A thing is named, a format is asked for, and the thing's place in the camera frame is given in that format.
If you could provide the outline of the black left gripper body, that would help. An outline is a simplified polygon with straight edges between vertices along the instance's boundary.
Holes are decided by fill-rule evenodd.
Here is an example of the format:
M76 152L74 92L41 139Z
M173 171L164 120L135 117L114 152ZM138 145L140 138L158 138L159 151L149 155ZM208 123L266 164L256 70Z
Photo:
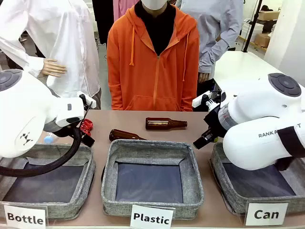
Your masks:
M95 140L91 136L84 134L81 135L81 143L83 143L87 147L92 147L95 143Z

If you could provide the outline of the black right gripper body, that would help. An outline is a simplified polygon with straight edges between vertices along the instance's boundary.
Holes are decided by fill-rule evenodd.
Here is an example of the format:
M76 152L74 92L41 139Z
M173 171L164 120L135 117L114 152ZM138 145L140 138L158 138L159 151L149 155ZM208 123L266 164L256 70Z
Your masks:
M218 118L219 110L220 105L217 105L204 118L204 121L208 124L208 130L202 134L206 143L215 142L218 137L224 138L226 134L226 130L223 128Z

